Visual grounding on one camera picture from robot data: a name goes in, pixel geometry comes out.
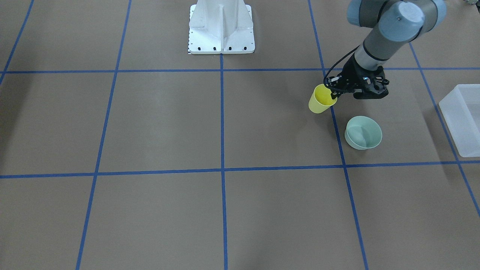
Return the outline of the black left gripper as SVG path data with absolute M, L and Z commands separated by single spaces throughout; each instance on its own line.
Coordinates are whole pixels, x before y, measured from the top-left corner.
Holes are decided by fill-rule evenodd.
M 376 70 L 361 67 L 352 56 L 337 76 L 325 76 L 323 84 L 330 89 L 331 99 L 351 93 L 355 99 L 382 99 L 389 94 L 389 80 L 385 78 L 383 66 Z

